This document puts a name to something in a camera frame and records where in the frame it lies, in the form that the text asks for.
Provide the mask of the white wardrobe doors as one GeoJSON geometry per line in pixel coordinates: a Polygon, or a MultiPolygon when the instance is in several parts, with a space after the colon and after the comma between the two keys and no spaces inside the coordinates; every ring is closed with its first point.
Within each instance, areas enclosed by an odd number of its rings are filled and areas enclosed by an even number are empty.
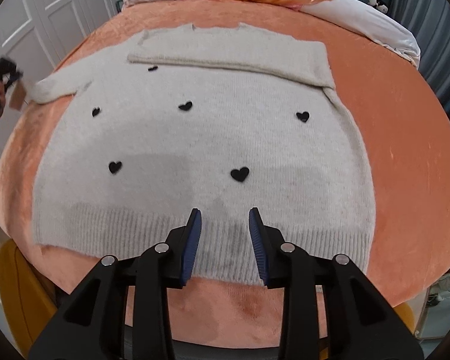
{"type": "Polygon", "coordinates": [[[115,16],[118,6],[119,0],[4,0],[0,56],[15,61],[23,72],[23,85],[32,85],[115,16]]]}

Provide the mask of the white knit sweater black hearts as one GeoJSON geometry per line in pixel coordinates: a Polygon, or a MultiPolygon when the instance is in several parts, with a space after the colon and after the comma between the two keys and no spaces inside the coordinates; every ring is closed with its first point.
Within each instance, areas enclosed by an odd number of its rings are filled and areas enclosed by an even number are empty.
{"type": "Polygon", "coordinates": [[[71,95],[34,180],[32,234],[130,258],[202,214],[193,272],[258,284],[248,213],[309,254],[368,267],[371,167],[325,44],[241,24],[137,33],[38,82],[71,95]]]}

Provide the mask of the grey blue curtain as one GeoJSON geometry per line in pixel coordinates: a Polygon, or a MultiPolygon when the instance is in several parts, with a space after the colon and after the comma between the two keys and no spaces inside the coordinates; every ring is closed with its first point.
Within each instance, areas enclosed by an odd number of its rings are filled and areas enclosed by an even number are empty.
{"type": "Polygon", "coordinates": [[[450,4],[447,0],[392,0],[390,16],[415,36],[419,72],[450,120],[450,4]]]}

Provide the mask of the white pillow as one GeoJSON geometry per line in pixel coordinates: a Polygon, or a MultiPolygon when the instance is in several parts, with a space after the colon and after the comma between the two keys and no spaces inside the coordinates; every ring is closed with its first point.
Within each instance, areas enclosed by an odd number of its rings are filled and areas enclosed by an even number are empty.
{"type": "MultiPolygon", "coordinates": [[[[126,7],[139,3],[128,5],[126,0],[123,0],[123,4],[126,7]]],[[[343,29],[362,35],[401,56],[415,68],[419,67],[420,48],[412,32],[365,2],[360,2],[359,0],[331,0],[314,5],[305,5],[293,10],[315,16],[343,29]]]]}

